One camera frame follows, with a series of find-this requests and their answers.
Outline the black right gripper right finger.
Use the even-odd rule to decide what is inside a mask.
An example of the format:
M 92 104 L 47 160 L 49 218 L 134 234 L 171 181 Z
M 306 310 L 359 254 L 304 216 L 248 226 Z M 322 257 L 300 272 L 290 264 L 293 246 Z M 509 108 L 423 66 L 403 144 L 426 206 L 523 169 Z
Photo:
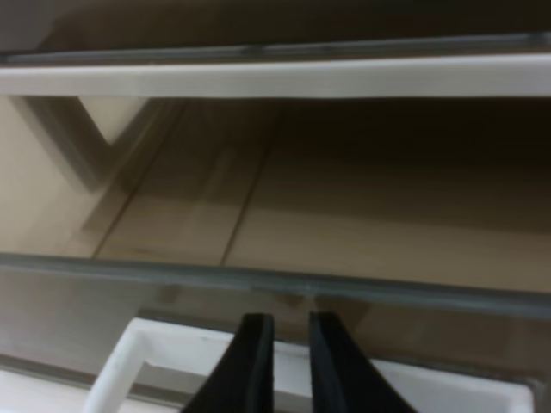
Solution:
M 314 412 L 413 412 L 353 341 L 337 315 L 313 312 L 309 348 Z

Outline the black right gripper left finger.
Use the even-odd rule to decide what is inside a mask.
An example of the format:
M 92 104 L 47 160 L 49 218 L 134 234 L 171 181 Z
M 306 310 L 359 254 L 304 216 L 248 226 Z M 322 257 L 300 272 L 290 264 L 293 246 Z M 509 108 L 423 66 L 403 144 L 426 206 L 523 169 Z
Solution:
M 184 413 L 273 412 L 275 322 L 246 314 L 226 352 Z

